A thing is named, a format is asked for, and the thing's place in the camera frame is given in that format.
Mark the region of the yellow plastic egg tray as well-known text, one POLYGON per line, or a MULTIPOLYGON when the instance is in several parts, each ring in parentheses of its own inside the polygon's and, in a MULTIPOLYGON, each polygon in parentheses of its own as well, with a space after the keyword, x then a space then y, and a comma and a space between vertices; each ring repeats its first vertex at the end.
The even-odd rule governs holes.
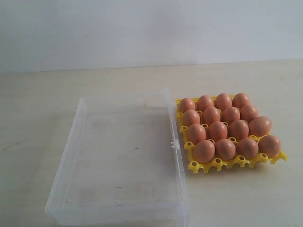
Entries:
POLYGON ((179 104, 181 100, 176 99, 175 103, 177 105, 176 110, 176 119, 179 123, 179 132, 183 134, 183 141, 184 141, 184 149, 187 150, 187 159, 188 159, 188 169, 193 171, 194 174, 197 174, 200 169, 203 170, 205 174, 209 172, 209 170, 212 167, 215 167, 217 171, 221 171, 222 167, 225 166, 227 169, 231 169, 233 165, 238 164, 240 167, 245 167, 248 165, 248 167, 253 168, 254 165, 257 162, 267 163, 270 162, 272 165, 274 165, 278 160, 282 159, 284 161, 287 161, 287 155, 284 151, 280 151, 276 156, 274 157, 268 157, 265 153, 258 153, 257 156, 253 159, 246 159, 242 155, 236 154, 235 157, 229 161, 223 161, 220 159, 217 155, 214 156, 214 158, 206 164, 200 164, 198 163, 194 157, 193 157, 193 150, 195 145, 188 140, 187 138, 187 131, 188 127, 183 124, 183 113, 179 111, 179 104))

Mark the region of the clear plastic container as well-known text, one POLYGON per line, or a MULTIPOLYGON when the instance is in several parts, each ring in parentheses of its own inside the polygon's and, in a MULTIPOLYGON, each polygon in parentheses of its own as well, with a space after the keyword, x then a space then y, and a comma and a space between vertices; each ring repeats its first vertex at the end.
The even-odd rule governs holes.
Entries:
POLYGON ((45 207, 67 227, 186 227, 168 90, 80 100, 45 207))

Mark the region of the brown egg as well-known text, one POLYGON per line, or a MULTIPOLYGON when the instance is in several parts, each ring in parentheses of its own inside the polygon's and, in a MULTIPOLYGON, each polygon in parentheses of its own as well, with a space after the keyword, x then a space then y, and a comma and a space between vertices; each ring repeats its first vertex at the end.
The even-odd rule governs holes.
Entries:
POLYGON ((190 125, 187 130, 187 139, 194 145, 200 141, 206 140, 206 131, 204 127, 198 123, 190 125))
POLYGON ((258 142, 258 151, 268 157, 274 157, 281 151, 281 141, 277 136, 266 135, 258 142))
POLYGON ((184 113, 187 110, 196 110, 196 104, 190 98, 183 98, 179 102, 178 111, 181 112, 181 113, 184 113))
POLYGON ((217 156, 223 161, 232 160, 235 157, 235 145, 229 139, 220 139, 215 143, 217 156))
POLYGON ((251 138, 243 138, 237 144, 236 152, 246 159, 253 159, 258 154, 258 144, 251 138))
POLYGON ((250 104, 250 98, 246 93, 238 93, 232 100, 232 106, 241 109, 242 107, 250 104))
POLYGON ((228 136, 228 129, 223 122, 216 121, 211 123, 208 130, 208 136, 217 142, 220 139, 226 139, 228 136))
POLYGON ((223 112, 226 108, 232 106, 232 98, 227 93, 221 93, 216 97, 214 105, 223 112))
POLYGON ((215 155, 215 146, 209 140, 202 140, 193 149, 193 158, 200 164, 212 161, 215 155))
POLYGON ((249 126, 249 135, 262 137, 267 135, 271 131, 272 121, 269 117, 259 116, 251 120, 248 126, 249 126))
POLYGON ((183 124, 189 127, 194 123, 200 124, 200 116, 198 112, 193 109, 186 110, 183 115, 183 124))
POLYGON ((259 116, 258 110, 253 105, 245 105, 240 109, 241 120, 250 122, 259 116))
POLYGON ((237 107, 227 107, 222 113, 222 121, 231 124, 232 122, 240 119, 240 111, 237 107))
POLYGON ((229 126, 229 135, 234 137, 237 141, 248 137, 249 127, 244 120, 235 120, 229 126))
POLYGON ((197 109, 204 111, 208 107, 214 106, 214 101, 209 95, 201 96, 197 101, 197 109))
POLYGON ((213 122, 220 121, 221 113, 216 107, 210 106, 204 110, 202 117, 203 123, 210 125, 213 122))

